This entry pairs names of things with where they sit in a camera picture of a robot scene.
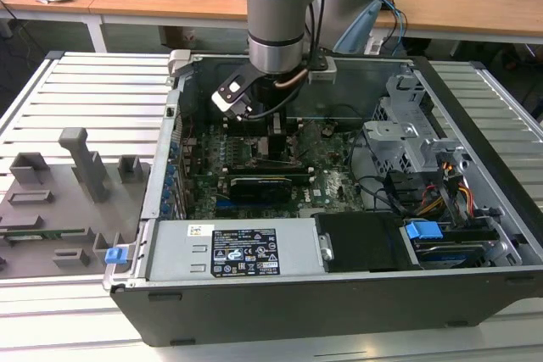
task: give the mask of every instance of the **warning label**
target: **warning label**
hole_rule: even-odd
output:
[[[214,277],[279,275],[275,229],[213,231]]]

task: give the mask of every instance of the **aluminum extrusion table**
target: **aluminum extrusion table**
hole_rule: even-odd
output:
[[[152,163],[164,111],[167,55],[66,53],[45,60],[0,120],[0,192],[17,152],[41,151],[68,163],[56,141],[65,126],[85,126],[104,162],[122,153]],[[485,70],[434,63],[483,133],[541,206],[543,132]],[[438,121],[447,130],[440,112]],[[102,276],[0,281],[0,360],[387,360],[541,361],[543,299],[524,300],[480,326],[151,348],[102,288]]]

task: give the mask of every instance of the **blue cable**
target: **blue cable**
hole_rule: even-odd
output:
[[[398,11],[398,9],[395,7],[394,4],[392,4],[389,0],[381,0],[381,2],[386,4],[392,10],[392,13],[394,13],[395,16],[398,18],[398,20],[400,21],[400,36],[398,37],[398,42],[396,43],[396,46],[394,47],[394,50],[392,51],[392,55],[395,55],[396,51],[398,50],[398,47],[401,44],[401,39],[403,38],[403,36],[405,34],[405,32],[404,32],[404,24],[403,24],[403,21],[401,19],[401,14]]]

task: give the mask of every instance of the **blue drive tab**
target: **blue drive tab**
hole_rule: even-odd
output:
[[[410,239],[442,239],[443,232],[437,222],[430,220],[414,220],[406,225]]]
[[[128,248],[109,248],[105,253],[107,265],[124,265],[128,262]]]

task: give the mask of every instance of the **robotic arm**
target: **robotic arm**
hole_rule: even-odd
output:
[[[295,98],[309,72],[309,67],[305,66],[303,60],[304,36],[306,10],[314,1],[247,0],[250,64],[234,72],[213,94],[214,103],[224,114],[238,120],[264,118],[265,115],[252,114],[251,100],[245,93],[251,87],[260,88],[258,91],[260,95],[271,94],[271,97],[261,102],[265,106],[275,106],[274,111],[277,111],[278,104],[281,105],[279,108],[282,108],[289,100]],[[358,7],[353,8],[353,4],[348,4],[353,1]],[[333,3],[327,3],[330,6],[323,10],[324,14],[327,8],[330,8],[331,14],[336,14],[337,7],[340,6],[347,11],[347,17],[338,19],[338,15],[330,15],[324,19],[323,45],[334,51],[358,52],[360,47],[353,47],[353,42],[354,44],[361,42],[362,46],[366,43],[369,31],[377,18],[380,2],[362,0],[362,8],[360,0],[335,0]],[[319,12],[321,6],[315,2],[315,8]],[[362,21],[362,31],[361,15],[366,16]],[[350,46],[347,50],[342,50],[341,44],[345,42],[349,42]],[[273,97],[274,91],[282,96]]]

